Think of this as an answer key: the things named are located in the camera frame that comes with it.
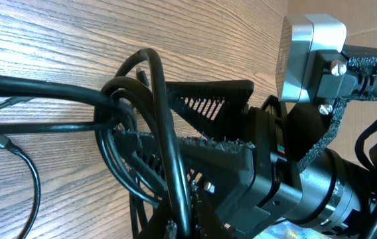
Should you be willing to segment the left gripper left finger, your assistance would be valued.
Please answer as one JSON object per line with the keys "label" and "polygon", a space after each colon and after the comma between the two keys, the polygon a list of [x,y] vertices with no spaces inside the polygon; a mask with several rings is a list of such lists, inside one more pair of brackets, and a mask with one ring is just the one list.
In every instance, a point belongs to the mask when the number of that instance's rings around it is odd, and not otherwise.
{"label": "left gripper left finger", "polygon": [[173,221],[173,211],[169,198],[159,203],[147,225],[135,236],[136,239],[176,239],[177,224]]}

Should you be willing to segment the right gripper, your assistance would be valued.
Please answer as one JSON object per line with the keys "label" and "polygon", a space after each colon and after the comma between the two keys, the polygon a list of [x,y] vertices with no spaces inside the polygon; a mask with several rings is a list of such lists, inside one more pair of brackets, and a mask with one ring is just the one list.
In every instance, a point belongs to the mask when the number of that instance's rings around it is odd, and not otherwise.
{"label": "right gripper", "polygon": [[[249,142],[243,142],[236,139],[254,91],[252,81],[167,82],[166,87],[170,108],[217,140],[180,137],[178,143],[186,172],[200,173],[215,186],[209,200],[215,211],[228,212],[232,237],[253,238],[280,218],[306,228],[321,223],[336,187],[335,159],[325,150],[305,169],[298,166],[295,147],[287,145],[283,130],[287,110],[275,96],[249,110],[254,125],[247,132]],[[125,163],[163,197],[168,190],[165,167],[153,135],[118,131],[112,139]]]}

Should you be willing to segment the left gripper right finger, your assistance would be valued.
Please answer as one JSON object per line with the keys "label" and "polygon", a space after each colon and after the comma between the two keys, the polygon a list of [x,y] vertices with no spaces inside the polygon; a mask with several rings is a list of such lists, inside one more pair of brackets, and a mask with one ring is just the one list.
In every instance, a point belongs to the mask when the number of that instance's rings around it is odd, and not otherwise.
{"label": "left gripper right finger", "polygon": [[231,235],[213,211],[208,199],[196,181],[190,182],[195,239],[231,239]]}

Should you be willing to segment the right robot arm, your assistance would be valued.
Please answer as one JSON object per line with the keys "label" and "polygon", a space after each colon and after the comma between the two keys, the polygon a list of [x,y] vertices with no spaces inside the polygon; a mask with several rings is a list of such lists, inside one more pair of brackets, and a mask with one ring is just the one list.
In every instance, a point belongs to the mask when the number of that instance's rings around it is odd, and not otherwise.
{"label": "right robot arm", "polygon": [[358,138],[358,165],[328,148],[339,130],[348,97],[331,116],[308,105],[287,111],[275,96],[247,108],[249,80],[168,82],[165,102],[202,137],[176,137],[173,121],[155,115],[151,91],[124,76],[105,91],[129,100],[150,128],[131,119],[109,133],[112,153],[130,170],[133,186],[147,185],[160,198],[139,238],[253,238],[279,218],[333,238],[372,236],[377,230],[377,165]]}

